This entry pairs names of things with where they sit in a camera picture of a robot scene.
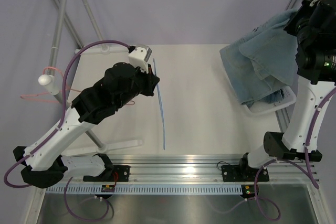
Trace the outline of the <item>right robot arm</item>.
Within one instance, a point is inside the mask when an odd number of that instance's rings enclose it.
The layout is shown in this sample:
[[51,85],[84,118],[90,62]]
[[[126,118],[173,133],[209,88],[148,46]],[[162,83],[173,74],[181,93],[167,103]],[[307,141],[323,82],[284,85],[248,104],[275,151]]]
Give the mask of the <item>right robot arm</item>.
[[335,95],[335,0],[303,0],[284,32],[298,45],[295,109],[285,132],[266,132],[263,145],[240,159],[237,169],[244,180],[257,179],[276,161],[290,163],[298,158],[309,167],[322,159],[318,135]]

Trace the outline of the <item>blue wire hanger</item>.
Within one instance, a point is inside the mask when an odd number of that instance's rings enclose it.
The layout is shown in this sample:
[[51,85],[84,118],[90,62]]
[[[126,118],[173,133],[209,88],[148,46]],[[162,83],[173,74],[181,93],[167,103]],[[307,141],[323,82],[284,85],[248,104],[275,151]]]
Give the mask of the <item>blue wire hanger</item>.
[[[153,66],[154,66],[154,74],[157,76],[158,74],[157,74],[157,67],[156,67],[155,58],[153,58]],[[158,97],[159,109],[160,109],[160,115],[161,115],[161,121],[162,121],[162,148],[165,151],[165,149],[166,149],[165,120],[164,120],[163,103],[162,103],[162,97],[161,97],[159,83],[156,85],[156,90],[157,90],[157,94],[158,94],[157,97]]]

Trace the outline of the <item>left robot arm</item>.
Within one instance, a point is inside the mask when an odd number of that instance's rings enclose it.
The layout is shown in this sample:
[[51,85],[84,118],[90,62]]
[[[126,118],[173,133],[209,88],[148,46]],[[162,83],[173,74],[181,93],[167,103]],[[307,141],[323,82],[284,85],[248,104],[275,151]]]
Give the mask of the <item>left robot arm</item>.
[[106,154],[66,156],[63,151],[84,132],[114,115],[139,94],[152,97],[159,82],[147,70],[125,62],[107,69],[102,79],[84,89],[64,117],[46,136],[28,147],[18,146],[14,156],[24,165],[23,181],[38,188],[48,188],[68,177],[83,177],[86,182],[107,182],[113,178],[114,165]]

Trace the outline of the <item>pink wire hanger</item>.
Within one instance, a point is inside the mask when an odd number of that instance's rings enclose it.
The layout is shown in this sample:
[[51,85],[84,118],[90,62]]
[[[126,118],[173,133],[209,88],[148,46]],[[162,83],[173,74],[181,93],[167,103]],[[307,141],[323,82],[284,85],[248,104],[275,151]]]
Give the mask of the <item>pink wire hanger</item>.
[[59,94],[61,95],[61,90],[56,86],[56,83],[55,83],[55,76],[47,74],[48,70],[54,70],[57,73],[59,73],[62,78],[64,77],[64,74],[60,69],[56,67],[51,67],[51,66],[45,67],[43,69],[43,74],[38,78],[38,83],[46,89],[46,92],[36,93],[36,94],[22,94],[20,96],[21,99],[26,100],[26,101],[34,101],[34,102],[42,102],[42,103],[56,103],[56,101],[52,101],[52,100],[37,99],[37,97],[41,95],[50,94],[53,97],[56,97]]

